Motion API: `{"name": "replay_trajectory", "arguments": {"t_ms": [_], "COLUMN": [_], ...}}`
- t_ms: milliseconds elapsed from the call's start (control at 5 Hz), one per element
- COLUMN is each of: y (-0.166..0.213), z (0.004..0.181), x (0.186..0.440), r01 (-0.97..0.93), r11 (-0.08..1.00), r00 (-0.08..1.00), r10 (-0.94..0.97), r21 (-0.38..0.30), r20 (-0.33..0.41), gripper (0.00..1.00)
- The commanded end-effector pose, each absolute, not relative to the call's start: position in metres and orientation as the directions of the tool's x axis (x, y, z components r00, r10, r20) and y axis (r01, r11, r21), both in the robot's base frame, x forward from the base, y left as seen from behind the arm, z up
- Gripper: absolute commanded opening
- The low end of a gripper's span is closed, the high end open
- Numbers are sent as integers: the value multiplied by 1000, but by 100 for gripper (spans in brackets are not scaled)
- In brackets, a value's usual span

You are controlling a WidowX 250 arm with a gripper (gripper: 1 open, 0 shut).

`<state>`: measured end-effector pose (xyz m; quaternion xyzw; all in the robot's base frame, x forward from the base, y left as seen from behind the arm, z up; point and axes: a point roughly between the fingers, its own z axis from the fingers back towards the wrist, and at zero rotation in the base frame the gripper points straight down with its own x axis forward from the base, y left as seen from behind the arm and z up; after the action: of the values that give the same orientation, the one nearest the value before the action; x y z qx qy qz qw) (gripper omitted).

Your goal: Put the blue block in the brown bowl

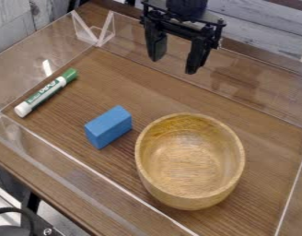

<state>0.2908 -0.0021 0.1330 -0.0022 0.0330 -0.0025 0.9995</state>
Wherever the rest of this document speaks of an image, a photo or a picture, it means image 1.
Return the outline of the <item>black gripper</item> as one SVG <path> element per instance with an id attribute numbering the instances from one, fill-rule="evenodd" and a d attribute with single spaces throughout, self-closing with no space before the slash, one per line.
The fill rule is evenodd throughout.
<path id="1" fill-rule="evenodd" d="M 162 15 L 167 22 L 175 20 L 179 24 L 186 22 L 202 23 L 214 29 L 211 36 L 212 48 L 218 47 L 222 29 L 226 27 L 224 20 L 207 10 L 208 0 L 140 0 L 143 6 L 142 17 L 147 17 L 151 11 Z M 166 54 L 166 34 L 155 29 L 144 30 L 144 39 L 148 58 L 156 62 Z M 186 58 L 184 73 L 192 75 L 203 66 L 211 50 L 211 42 L 196 37 L 191 40 L 190 52 Z"/>

